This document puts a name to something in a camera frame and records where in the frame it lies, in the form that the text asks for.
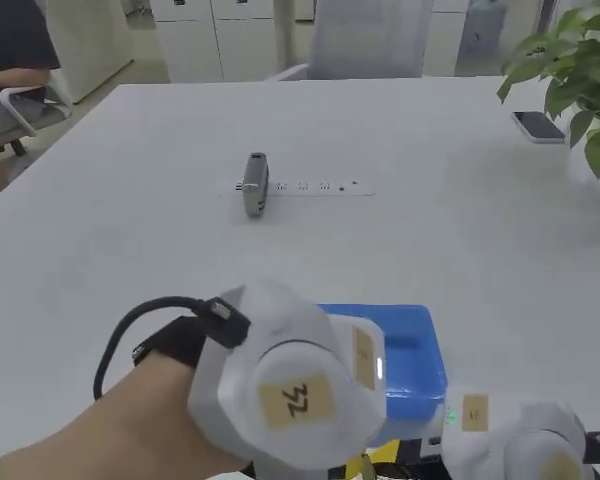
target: smartphone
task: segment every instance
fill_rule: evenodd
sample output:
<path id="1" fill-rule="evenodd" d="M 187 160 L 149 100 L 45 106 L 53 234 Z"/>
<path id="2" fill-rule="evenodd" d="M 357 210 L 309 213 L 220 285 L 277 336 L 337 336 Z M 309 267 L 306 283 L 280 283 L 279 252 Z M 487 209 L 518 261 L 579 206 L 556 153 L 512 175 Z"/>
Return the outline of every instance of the smartphone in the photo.
<path id="1" fill-rule="evenodd" d="M 564 143 L 565 135 L 542 112 L 513 112 L 513 121 L 534 143 Z"/>

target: white table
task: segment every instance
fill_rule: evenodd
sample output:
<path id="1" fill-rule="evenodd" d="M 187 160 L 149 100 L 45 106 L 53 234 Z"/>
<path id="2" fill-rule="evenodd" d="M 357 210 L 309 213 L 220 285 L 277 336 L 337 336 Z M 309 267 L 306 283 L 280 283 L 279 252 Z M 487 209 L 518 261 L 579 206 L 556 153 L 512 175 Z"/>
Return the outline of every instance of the white table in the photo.
<path id="1" fill-rule="evenodd" d="M 0 196 L 0 453 L 91 402 L 115 323 L 250 275 L 316 302 L 419 303 L 448 377 L 563 398 L 600 429 L 600 197 L 564 147 L 528 143 L 497 78 L 134 85 Z M 217 181 L 350 178 L 373 197 L 273 199 L 248 221 Z M 131 348 L 174 312 L 130 333 Z"/>

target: green plant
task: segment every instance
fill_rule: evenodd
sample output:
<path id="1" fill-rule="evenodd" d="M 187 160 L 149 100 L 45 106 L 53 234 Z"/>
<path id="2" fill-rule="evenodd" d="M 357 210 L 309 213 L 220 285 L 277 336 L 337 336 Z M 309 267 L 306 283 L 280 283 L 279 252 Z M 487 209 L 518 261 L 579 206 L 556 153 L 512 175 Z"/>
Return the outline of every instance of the green plant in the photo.
<path id="1" fill-rule="evenodd" d="M 503 73 L 502 102 L 513 85 L 538 77 L 551 78 L 544 111 L 552 119 L 574 104 L 579 107 L 570 124 L 570 147 L 586 133 L 587 162 L 600 178 L 600 126 L 590 129 L 594 118 L 600 120 L 600 0 L 567 11 L 548 33 L 524 39 Z"/>

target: black strap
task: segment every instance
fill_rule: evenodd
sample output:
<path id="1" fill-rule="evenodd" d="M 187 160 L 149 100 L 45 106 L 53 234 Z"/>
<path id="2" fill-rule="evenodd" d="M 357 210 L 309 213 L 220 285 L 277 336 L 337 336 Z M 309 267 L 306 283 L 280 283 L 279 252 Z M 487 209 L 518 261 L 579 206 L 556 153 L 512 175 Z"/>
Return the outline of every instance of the black strap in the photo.
<path id="1" fill-rule="evenodd" d="M 178 317 L 136 347 L 133 363 L 138 365 L 152 351 L 196 368 L 207 336 L 193 317 Z"/>

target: blue container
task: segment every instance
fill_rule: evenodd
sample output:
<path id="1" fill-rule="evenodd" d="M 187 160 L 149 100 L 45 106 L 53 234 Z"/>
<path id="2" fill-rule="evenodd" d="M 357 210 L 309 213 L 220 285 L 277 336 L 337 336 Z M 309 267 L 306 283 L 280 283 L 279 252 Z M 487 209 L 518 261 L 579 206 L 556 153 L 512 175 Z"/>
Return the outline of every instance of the blue container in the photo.
<path id="1" fill-rule="evenodd" d="M 382 328 L 387 355 L 387 422 L 371 446 L 414 438 L 444 402 L 447 376 L 429 310 L 418 305 L 321 305 Z"/>

